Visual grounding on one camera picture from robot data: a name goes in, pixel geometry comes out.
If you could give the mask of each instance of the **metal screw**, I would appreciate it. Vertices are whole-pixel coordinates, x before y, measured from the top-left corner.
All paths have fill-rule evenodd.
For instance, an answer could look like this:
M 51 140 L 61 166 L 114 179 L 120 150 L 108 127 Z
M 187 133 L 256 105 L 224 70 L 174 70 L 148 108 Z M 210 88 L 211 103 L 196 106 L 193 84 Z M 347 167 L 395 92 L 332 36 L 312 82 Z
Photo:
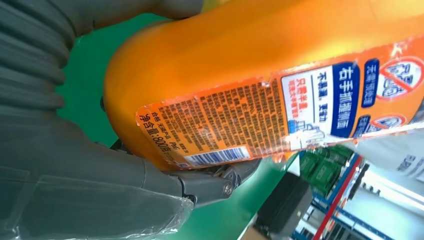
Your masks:
M 233 185 L 229 182 L 225 183 L 223 188 L 223 192 L 225 195 L 231 195 L 233 193 Z

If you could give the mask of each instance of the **product label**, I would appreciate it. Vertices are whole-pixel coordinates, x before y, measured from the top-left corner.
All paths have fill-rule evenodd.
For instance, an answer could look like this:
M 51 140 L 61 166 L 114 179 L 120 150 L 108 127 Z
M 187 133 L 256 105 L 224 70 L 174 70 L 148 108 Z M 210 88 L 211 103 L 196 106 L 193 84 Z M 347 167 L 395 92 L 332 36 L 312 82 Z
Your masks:
M 401 51 L 388 51 L 396 44 L 376 47 L 142 106 L 135 120 L 164 160 L 180 168 L 383 134 L 424 119 L 422 40 Z
M 424 157 L 408 154 L 396 170 L 407 177 L 422 181 L 424 180 Z

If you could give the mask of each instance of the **orange bottle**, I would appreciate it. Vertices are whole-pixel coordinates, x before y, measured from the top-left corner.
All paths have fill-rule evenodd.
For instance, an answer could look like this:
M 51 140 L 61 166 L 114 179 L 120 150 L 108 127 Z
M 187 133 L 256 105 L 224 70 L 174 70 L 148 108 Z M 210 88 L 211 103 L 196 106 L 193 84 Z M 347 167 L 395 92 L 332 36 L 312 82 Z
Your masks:
M 105 110 L 162 170 L 402 130 L 422 121 L 423 25 L 422 0 L 233 0 L 129 39 Z

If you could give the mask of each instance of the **red metal bar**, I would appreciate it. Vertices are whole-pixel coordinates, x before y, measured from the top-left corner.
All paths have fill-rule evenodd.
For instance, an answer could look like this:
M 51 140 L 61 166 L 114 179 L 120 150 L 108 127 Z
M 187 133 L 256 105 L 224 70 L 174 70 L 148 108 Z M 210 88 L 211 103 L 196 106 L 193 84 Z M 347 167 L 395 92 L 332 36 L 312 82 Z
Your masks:
M 356 162 L 354 163 L 354 166 L 349 172 L 349 175 L 347 175 L 346 180 L 343 182 L 343 185 L 340 188 L 340 191 L 338 191 L 337 195 L 334 198 L 334 201 L 331 203 L 330 208 L 328 209 L 327 214 L 324 217 L 324 220 L 322 220 L 321 225 L 319 225 L 318 230 L 315 233 L 315 236 L 313 236 L 312 240 L 319 240 L 321 238 L 321 235 L 324 232 L 324 229 L 326 228 L 327 223 L 330 221 L 331 217 L 333 216 L 337 205 L 339 205 L 340 199 L 342 199 L 343 193 L 345 192 L 346 188 L 348 187 L 349 183 L 351 182 L 356 168 L 359 166 L 359 164 L 362 162 L 362 156 L 359 156 Z

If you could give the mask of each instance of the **green table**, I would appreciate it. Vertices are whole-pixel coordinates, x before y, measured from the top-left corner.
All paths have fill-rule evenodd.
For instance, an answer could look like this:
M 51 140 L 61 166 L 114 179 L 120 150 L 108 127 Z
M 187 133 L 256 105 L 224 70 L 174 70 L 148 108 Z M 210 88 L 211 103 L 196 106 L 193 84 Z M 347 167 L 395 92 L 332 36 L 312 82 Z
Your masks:
M 130 35 L 160 19 L 154 15 L 141 15 L 76 41 L 65 69 L 66 84 L 58 88 L 66 100 L 65 108 L 59 114 L 79 124 L 92 141 L 110 146 L 117 139 L 100 108 L 104 73 L 110 57 Z M 271 162 L 264 161 L 230 199 L 195 209 L 177 234 L 164 239 L 238 239 L 283 175 L 284 172 L 273 168 Z

